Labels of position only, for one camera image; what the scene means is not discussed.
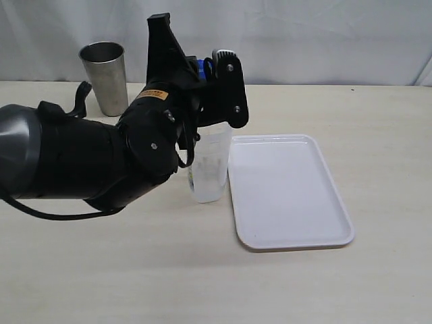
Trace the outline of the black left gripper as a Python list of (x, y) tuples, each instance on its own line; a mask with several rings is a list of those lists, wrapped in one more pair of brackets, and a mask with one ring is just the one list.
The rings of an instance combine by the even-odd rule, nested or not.
[(204, 59), (207, 79), (198, 78), (197, 58), (188, 57), (170, 27), (170, 13), (147, 19), (146, 86), (141, 92), (141, 146), (192, 149), (199, 128), (248, 123), (242, 64), (236, 55)]

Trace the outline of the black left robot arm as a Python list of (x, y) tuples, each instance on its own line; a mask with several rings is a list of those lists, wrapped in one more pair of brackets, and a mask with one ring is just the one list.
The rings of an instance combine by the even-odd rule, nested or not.
[(81, 199), (91, 217), (113, 215), (192, 165), (199, 129), (222, 122), (248, 123), (238, 56), (213, 51), (187, 56), (170, 28), (170, 15), (148, 20), (146, 84), (115, 125), (86, 117), (92, 86), (79, 85), (74, 108), (41, 101), (37, 107), (1, 108), (1, 198), (29, 215), (25, 199)]

